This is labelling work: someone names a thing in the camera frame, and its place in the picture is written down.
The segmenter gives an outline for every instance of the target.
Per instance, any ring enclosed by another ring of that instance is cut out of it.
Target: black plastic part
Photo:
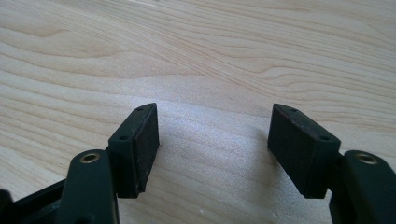
[[[356,223],[357,219],[356,210],[349,197],[343,178],[344,163],[344,156],[338,155],[337,160],[330,164],[329,172],[327,173],[327,183],[329,190],[332,191],[329,208],[332,214],[332,223],[335,224]]]
[[[274,105],[268,148],[305,198],[324,198],[341,141],[299,110]]]
[[[64,180],[22,198],[8,206],[0,223],[54,223]]]
[[[107,152],[85,151],[70,162],[56,223],[119,223]]]
[[[396,175],[389,165],[373,154],[351,150],[343,170],[356,223],[396,223]]]
[[[0,223],[11,223],[12,216],[9,213],[11,206],[11,194],[7,190],[0,189]]]
[[[159,144],[156,104],[135,109],[108,140],[119,198],[137,198],[145,191]]]

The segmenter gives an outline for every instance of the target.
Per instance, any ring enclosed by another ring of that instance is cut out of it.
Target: black plastic arm
[[[106,150],[78,154],[66,180],[17,202],[0,190],[0,223],[119,223],[117,197],[144,192],[159,146],[156,104],[135,109]]]
[[[363,151],[338,153],[341,141],[301,111],[274,105],[268,148],[305,198],[332,191],[332,222],[396,223],[396,175]]]

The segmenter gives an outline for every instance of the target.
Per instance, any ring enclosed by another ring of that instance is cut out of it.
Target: screw hole
[[[326,137],[326,136],[321,136],[320,139],[323,140],[323,141],[329,141],[330,140],[330,138]]]
[[[79,159],[79,161],[82,163],[91,163],[91,162],[99,160],[99,158],[100,158],[100,155],[98,153],[90,153],[90,154],[87,154],[87,155],[81,157],[81,159]]]
[[[123,135],[123,136],[120,137],[120,140],[122,140],[122,141],[125,141],[127,139],[128,139],[128,136],[126,136],[126,135]]]
[[[374,157],[367,155],[367,154],[359,153],[359,154],[356,154],[356,157],[358,158],[359,161],[370,164],[370,165],[375,165],[378,163],[378,161]]]

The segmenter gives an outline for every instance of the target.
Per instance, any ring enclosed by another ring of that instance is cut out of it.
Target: light wood surface
[[[121,223],[331,223],[266,148],[273,103],[396,169],[396,2],[0,2],[0,188],[18,200],[156,102]]]

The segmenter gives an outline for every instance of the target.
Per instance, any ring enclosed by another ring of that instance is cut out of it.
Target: wooden table
[[[331,223],[267,150],[273,103],[396,169],[396,3],[0,2],[0,187],[18,200],[156,102],[161,147],[121,223]]]

